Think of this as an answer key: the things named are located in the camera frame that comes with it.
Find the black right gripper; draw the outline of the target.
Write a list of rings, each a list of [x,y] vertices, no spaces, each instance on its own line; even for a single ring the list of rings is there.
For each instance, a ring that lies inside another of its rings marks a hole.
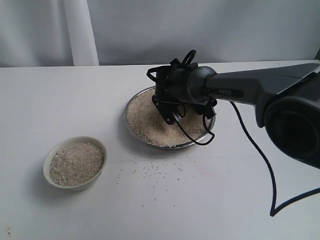
[[[185,106],[189,103],[188,78],[190,70],[173,65],[151,69],[151,80],[155,82],[155,97],[152,102],[168,125],[174,125],[185,117]]]

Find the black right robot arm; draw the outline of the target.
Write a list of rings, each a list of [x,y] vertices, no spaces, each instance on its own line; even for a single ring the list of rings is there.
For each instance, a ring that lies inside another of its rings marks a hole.
[[[316,63],[218,73],[196,63],[151,68],[152,102],[168,123],[190,105],[211,119],[218,100],[252,105],[258,127],[273,144],[304,164],[320,166],[320,75]]]

